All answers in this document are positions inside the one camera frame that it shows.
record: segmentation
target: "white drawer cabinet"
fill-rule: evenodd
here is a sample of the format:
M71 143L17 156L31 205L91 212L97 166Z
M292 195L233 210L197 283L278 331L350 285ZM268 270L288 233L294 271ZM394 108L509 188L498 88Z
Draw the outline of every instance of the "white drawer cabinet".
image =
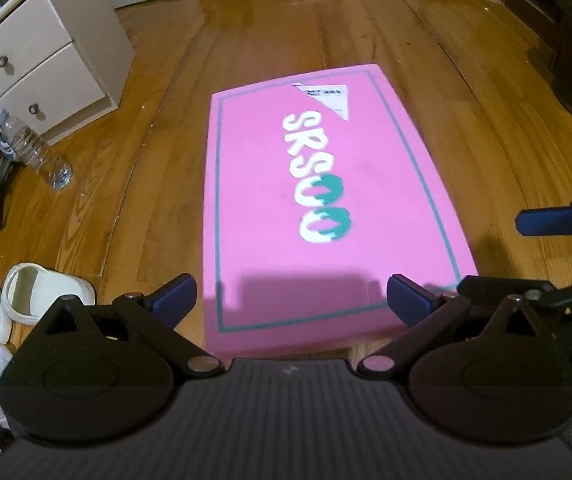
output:
M108 0L0 10L0 109L57 142L118 107L134 52Z

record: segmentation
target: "pink box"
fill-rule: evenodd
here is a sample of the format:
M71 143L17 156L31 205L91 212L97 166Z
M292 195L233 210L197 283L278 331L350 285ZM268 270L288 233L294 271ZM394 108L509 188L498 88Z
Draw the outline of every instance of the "pink box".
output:
M347 119L296 84L345 85ZM207 349L220 356L394 335L404 326L386 306L391 274L444 289L476 274L444 184L377 65L214 94L203 232Z

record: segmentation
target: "green border line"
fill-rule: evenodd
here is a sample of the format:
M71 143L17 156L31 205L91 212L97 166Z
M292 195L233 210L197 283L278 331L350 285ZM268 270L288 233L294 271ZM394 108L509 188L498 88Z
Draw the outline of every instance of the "green border line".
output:
M457 265L457 260L455 259L455 254L453 253L452 247L450 246L450 241L448 240L448 235L446 234L446 230L444 229L444 224L442 223L442 218L440 217L439 211L437 210L437 206L435 205L434 200L432 199L431 192L428 189L428 185L426 184L426 180L423 177L423 174L421 173L421 169L419 168L419 164L417 163L415 155L413 154L413 151L411 150L410 145L408 144L408 141L405 138L405 135L403 134L401 128L399 127L399 124L397 123L395 115L391 111L390 106L388 105L388 102L384 98L384 94L381 92L381 89L377 85L377 82L373 79L373 76L370 73L370 71L362 68L359 70L345 70L345 71L341 72L342 75L343 74L351 74L351 73L366 73L368 75L368 78L370 79L371 83L373 83L373 86L377 90L377 94L379 95L379 98L381 99L381 101L384 104L384 108L386 108L386 111L390 117L390 120L392 121L392 123L395 125L395 128L397 129L397 134L399 134L399 137L402 140L402 143L403 143L403 146L406 150L406 153L407 153L408 157L410 158L410 161L413 164L413 168L415 168L415 172L416 172L417 176L419 177L419 182L421 182L421 187L423 188L423 192L426 195L426 199L428 199L428 203L431 206L432 214L435 218L435 221L437 222L437 227L440 230L440 235L442 236L442 241L444 242L444 247L446 248L446 251L448 253L448 257L450 259L450 265L452 266L452 270L453 270L453 273L455 275L455 280L456 280L455 283L452 283L450 285L444 285L443 288L444 289L454 288L461 281L460 270L459 270L458 265ZM304 78L301 78L301 77L298 78L297 76L292 76L292 77L288 77L288 80L289 81L290 80L296 80L299 82L299 81L310 81L310 80L319 79L319 78L323 78L323 77L327 77L327 75L326 74L316 75L316 76L310 76L310 77L304 77ZM378 308L387 307L386 302L383 301L380 303L374 303L374 304L365 305L365 306L358 306L358 307L349 308L346 310L339 310L338 312L328 312L326 314L316 314L314 316L296 317L296 318L292 318L292 319L284 319L284 320L270 321L270 322L265 322L265 323L249 324L249 325L224 326L223 307L221 305L221 301L222 301L221 261L220 261L221 251L220 251L220 243L219 243L219 160L220 160L221 124L222 124L222 116L223 116L223 111L224 111L224 100L232 98L232 97L238 97L240 95L250 94L250 93L253 93L253 92L256 92L259 90L265 90L266 88L275 88L277 86L282 86L282 85L287 85L287 84L290 84L290 83L282 81L279 83L275 83L273 85L259 86L259 88L253 88L250 90L237 92L237 93L232 94L232 95L222 96L219 99L219 110L217 113L217 146L215 149L215 296L216 296L216 302L217 302L217 327L218 327L220 332L224 332L224 333L226 333L226 332L245 332L247 330L259 330L259 329L263 329L263 328L274 328L276 326L307 323L310 321L319 321L322 319L332 319L334 317L341 317L341 316L351 316L352 314L360 314L362 312L368 312L370 310L375 310Z

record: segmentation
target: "triangular white sticker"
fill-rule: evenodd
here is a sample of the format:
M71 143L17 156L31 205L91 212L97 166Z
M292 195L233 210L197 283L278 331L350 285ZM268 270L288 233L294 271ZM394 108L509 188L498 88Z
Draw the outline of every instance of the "triangular white sticker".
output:
M319 85L305 86L295 83L303 93L317 99L323 106L330 108L344 121L348 120L348 86L346 85Z

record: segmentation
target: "plastic water bottle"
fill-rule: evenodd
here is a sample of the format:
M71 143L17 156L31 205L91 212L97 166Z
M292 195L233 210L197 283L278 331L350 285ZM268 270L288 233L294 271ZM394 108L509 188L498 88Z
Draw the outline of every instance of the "plastic water bottle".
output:
M67 186L72 178L69 162L4 108L0 110L0 132L17 154L17 160L34 170L52 189Z

